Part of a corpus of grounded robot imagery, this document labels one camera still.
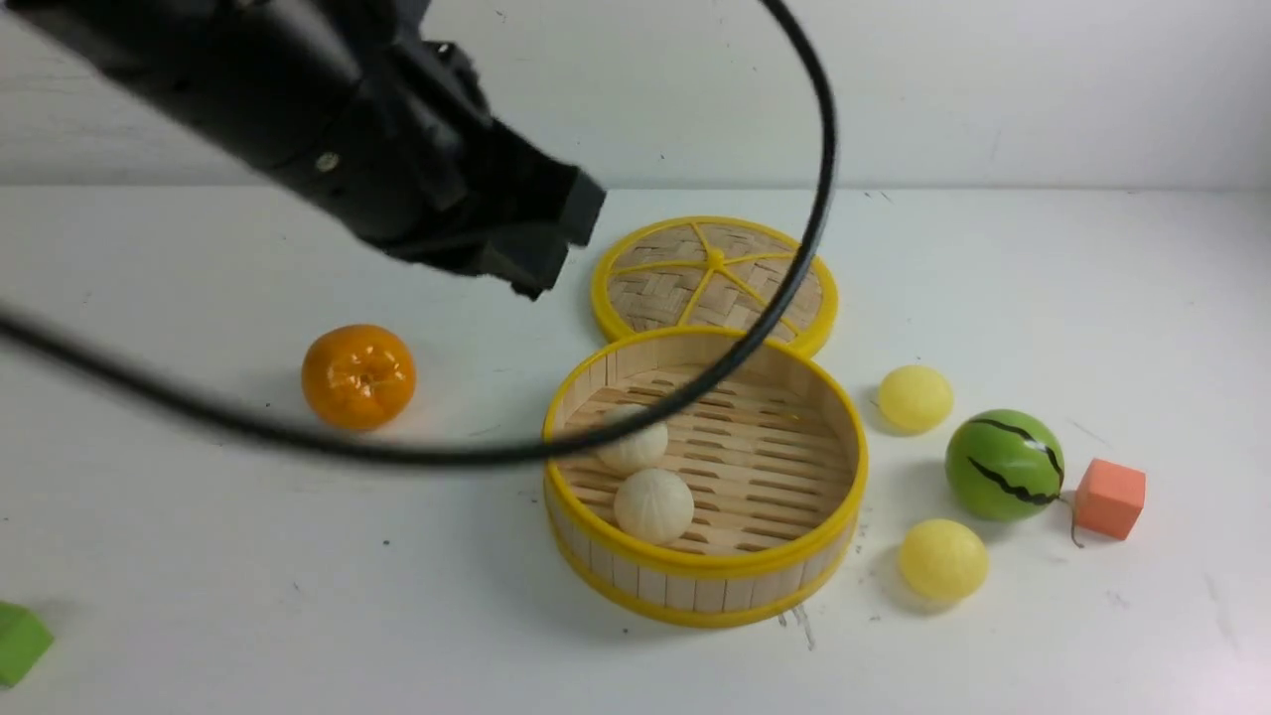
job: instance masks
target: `yellow ball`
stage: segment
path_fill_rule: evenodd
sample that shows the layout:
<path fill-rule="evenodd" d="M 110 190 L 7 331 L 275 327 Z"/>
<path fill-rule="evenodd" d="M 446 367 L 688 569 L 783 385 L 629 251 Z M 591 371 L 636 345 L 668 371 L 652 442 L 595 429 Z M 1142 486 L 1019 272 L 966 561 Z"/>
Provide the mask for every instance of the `yellow ball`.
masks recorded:
<path fill-rule="evenodd" d="M 900 545 L 900 573 L 930 601 L 961 601 L 989 577 L 989 552 L 975 532 L 948 519 L 909 530 Z"/>
<path fill-rule="evenodd" d="M 878 409 L 897 429 L 919 434 L 953 411 L 953 389 L 927 366 L 896 368 L 878 386 Z"/>

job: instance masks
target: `screw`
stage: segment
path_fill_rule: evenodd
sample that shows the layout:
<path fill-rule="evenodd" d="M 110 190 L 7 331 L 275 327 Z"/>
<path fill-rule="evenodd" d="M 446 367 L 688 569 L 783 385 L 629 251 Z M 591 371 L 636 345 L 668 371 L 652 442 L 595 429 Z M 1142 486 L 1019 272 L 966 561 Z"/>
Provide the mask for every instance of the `screw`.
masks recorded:
<path fill-rule="evenodd" d="M 336 154 L 334 151 L 327 151 L 322 156 L 318 156 L 318 160 L 314 161 L 314 168 L 324 174 L 334 170 L 338 165 L 339 154 Z"/>

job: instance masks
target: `white table surface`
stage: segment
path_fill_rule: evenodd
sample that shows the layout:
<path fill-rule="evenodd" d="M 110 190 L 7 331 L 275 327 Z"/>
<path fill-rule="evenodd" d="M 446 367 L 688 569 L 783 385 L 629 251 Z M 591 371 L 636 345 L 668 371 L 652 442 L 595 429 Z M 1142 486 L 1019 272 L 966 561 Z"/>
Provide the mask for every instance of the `white table surface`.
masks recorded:
<path fill-rule="evenodd" d="M 309 342 L 376 321 L 416 352 L 393 439 L 538 433 L 600 345 L 586 282 L 653 220 L 799 230 L 805 192 L 618 192 L 536 304 L 397 264 L 262 188 L 0 189 L 0 295 L 261 411 L 313 422 Z M 819 362 L 871 415 L 891 368 L 938 367 L 953 418 L 871 424 L 853 554 L 806 618 L 662 626 L 557 555 L 540 470 L 328 465 L 189 431 L 0 354 L 0 598 L 57 643 L 5 715 L 351 712 L 1271 712 L 1271 199 L 1126 192 L 843 192 L 841 291 Z M 1030 411 L 1075 488 L 1148 472 L 1125 544 L 1068 512 L 967 519 L 941 470 L 961 419 Z M 904 606 L 905 530 L 955 517 L 993 571 L 941 616 Z"/>

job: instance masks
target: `bamboo steamer basket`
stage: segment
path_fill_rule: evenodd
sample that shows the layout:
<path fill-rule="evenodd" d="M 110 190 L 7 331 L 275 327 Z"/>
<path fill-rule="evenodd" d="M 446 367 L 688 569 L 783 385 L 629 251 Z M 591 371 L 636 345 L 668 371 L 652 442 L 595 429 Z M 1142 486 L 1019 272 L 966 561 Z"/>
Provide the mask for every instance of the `bamboo steamer basket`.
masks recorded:
<path fill-rule="evenodd" d="M 717 326 L 637 333 L 591 356 L 552 401 L 544 437 L 648 405 L 737 339 Z M 557 546 L 601 596 L 683 626 L 728 627 L 793 608 L 848 552 L 866 490 L 867 451 L 852 401 L 807 357 L 766 342 L 730 380 L 667 422 L 658 467 L 693 491 L 689 531 L 652 546 L 614 522 L 624 476 L 594 456 L 552 461 L 544 495 Z"/>
<path fill-rule="evenodd" d="M 726 216 L 686 216 L 639 229 L 600 259 L 591 302 L 609 339 L 672 325 L 745 330 L 777 291 L 798 241 Z M 812 356 L 830 337 L 839 297 L 820 258 L 771 339 Z"/>

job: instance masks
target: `white backdrop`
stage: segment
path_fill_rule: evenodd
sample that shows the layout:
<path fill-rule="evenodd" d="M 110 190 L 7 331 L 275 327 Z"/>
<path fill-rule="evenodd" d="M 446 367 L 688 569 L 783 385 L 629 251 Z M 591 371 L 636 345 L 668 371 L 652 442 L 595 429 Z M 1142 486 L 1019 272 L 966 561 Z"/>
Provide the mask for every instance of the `white backdrop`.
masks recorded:
<path fill-rule="evenodd" d="M 841 182 L 1271 187 L 1266 0 L 791 0 Z M 496 110 L 614 187 L 807 185 L 806 83 L 755 0 L 436 0 Z M 252 180 L 0 18 L 0 182 Z"/>

